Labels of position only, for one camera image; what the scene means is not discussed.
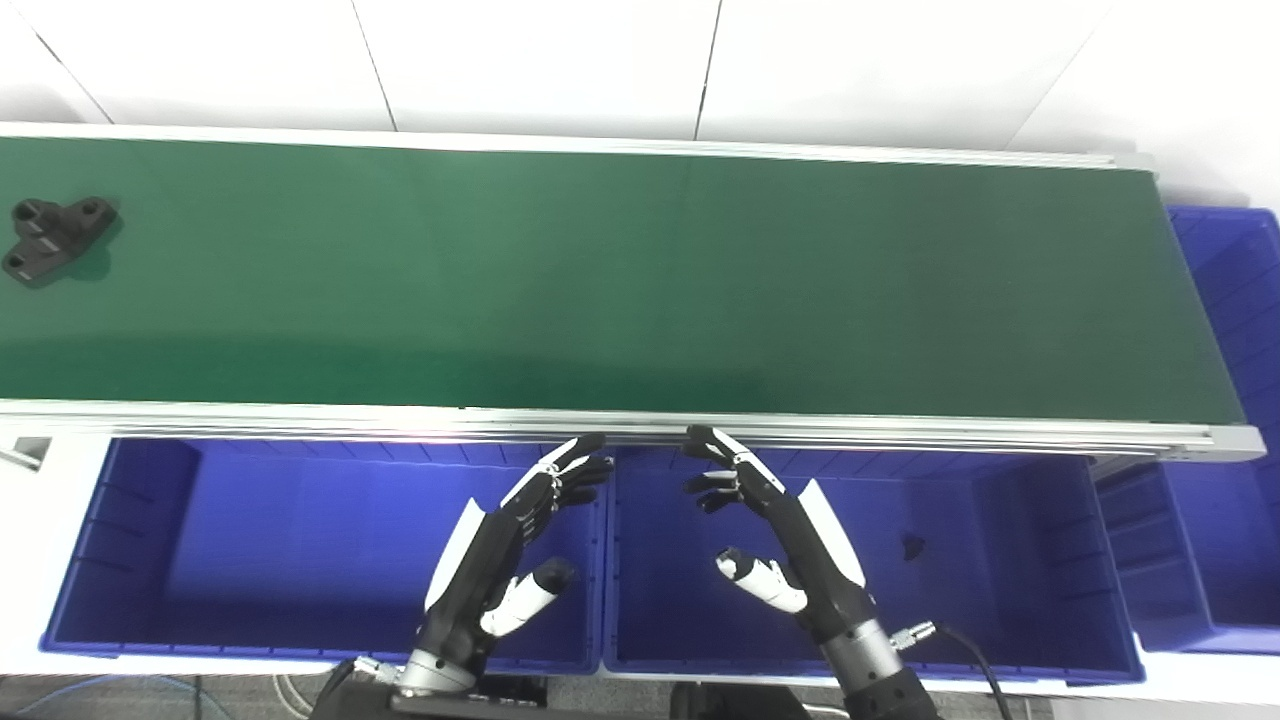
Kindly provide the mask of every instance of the connector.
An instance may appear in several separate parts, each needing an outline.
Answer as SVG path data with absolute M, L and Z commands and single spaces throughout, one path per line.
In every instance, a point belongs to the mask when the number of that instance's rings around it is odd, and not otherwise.
M 380 662 L 372 657 L 360 656 L 356 659 L 356 670 L 360 673 L 366 673 L 374 676 L 374 680 L 383 683 L 384 685 L 390 685 L 399 676 L 399 665 L 393 665 L 390 662 Z
M 928 639 L 938 629 L 932 621 L 920 623 L 919 625 L 911 625 L 910 628 L 904 628 L 888 637 L 888 644 L 893 646 L 893 650 L 902 652 L 904 650 L 914 646 L 915 643 Z

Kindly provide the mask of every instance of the black cable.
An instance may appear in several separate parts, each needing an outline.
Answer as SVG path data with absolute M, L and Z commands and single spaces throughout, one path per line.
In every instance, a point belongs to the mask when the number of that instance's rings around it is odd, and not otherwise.
M 320 703 L 324 701 L 324 698 L 326 698 L 329 693 L 332 693 L 334 689 L 337 689 L 338 685 L 340 685 L 342 682 L 346 680 L 347 676 L 351 675 L 351 673 L 355 669 L 356 669 L 355 660 L 348 659 L 339 662 L 337 667 L 333 669 L 333 673 L 329 673 L 329 679 L 325 680 L 324 687 L 320 688 L 320 694 L 316 696 L 315 707 L 320 707 Z
M 970 641 L 964 634 L 952 630 L 942 623 L 934 623 L 933 629 L 940 635 L 946 635 L 963 644 L 965 650 L 973 653 L 974 659 L 978 660 L 978 666 L 982 667 L 982 674 L 987 676 L 987 683 L 991 684 L 991 694 L 996 696 L 996 706 L 1000 707 L 1000 716 L 1004 717 L 1004 720 L 1014 720 L 1012 714 L 1009 712 L 1009 702 L 1005 701 L 1005 691 L 1000 689 L 1000 682 L 996 680 L 996 674 L 991 671 L 991 664 L 987 662 L 987 656 L 982 653 L 978 643 Z

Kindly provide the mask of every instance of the aluminum frame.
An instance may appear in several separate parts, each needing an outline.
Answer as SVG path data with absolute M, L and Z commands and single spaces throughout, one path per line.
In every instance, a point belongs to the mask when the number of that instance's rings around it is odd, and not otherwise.
M 0 137 L 61 140 L 161 140 L 172 142 L 247 142 L 320 145 L 330 147 L 398 147 L 457 152 L 588 152 L 613 155 L 681 155 L 817 160 L 842 163 L 908 163 L 925 165 L 995 165 L 1007 168 L 1075 168 L 1155 172 L 1149 155 L 1016 152 L 1009 150 L 929 150 L 782 145 L 703 140 L 626 140 L 543 137 L 522 135 L 415 133 L 274 128 L 207 128 L 166 126 L 104 126 L 72 123 L 0 123 Z
M 0 429 L 116 437 L 221 437 L 390 442 L 553 442 L 604 432 L 614 442 L 672 443 L 710 424 L 748 445 L 827 450 L 940 450 L 1251 460 L 1265 454 L 1251 425 L 906 415 L 781 415 L 520 410 L 375 405 L 266 405 L 0 400 Z

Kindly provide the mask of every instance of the floor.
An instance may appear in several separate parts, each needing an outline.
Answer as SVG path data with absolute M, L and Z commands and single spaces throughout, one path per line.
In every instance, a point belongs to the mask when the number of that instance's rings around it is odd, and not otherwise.
M 0 678 L 0 714 L 13 714 L 40 698 L 88 678 L 61 675 L 10 675 Z M 24 712 L 23 717 L 45 720 L 292 720 L 273 689 L 270 675 L 205 675 L 201 687 L 209 698 L 196 710 L 191 684 L 197 678 L 174 676 L 169 680 L 131 676 L 101 682 L 54 697 Z M 324 682 L 321 675 L 293 676 L 303 697 L 315 697 Z M 611 680 L 600 678 L 552 678 L 548 703 L 564 710 L 593 710 L 631 716 L 666 717 L 671 683 Z M 823 688 L 797 688 L 801 701 L 815 705 L 837 705 L 840 693 Z M 988 696 L 937 693 L 934 701 L 947 720 L 998 720 Z M 1014 720 L 1052 720 L 1047 700 L 1011 697 Z M 836 715 L 820 714 L 820 720 Z

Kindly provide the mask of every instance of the robotic hand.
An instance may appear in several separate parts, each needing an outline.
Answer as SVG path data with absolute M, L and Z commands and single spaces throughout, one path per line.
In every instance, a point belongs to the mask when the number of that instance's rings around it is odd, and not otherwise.
M 937 710 L 876 616 L 876 603 L 849 536 L 815 480 L 799 496 L 745 446 L 707 425 L 691 425 L 686 455 L 713 470 L 685 483 L 705 512 L 742 502 L 777 534 L 787 564 L 730 547 L 716 566 L 737 587 L 799 620 L 831 664 L 850 717 L 933 720 Z
M 502 506 L 485 514 L 471 500 L 431 577 L 426 615 L 413 652 L 392 680 L 403 696 L 460 693 L 484 673 L 498 638 L 522 626 L 563 592 L 573 568 L 553 557 L 524 578 L 513 578 L 525 546 L 562 507 L 595 500 L 613 460 L 593 456 L 604 436 L 566 442 L 516 483 Z

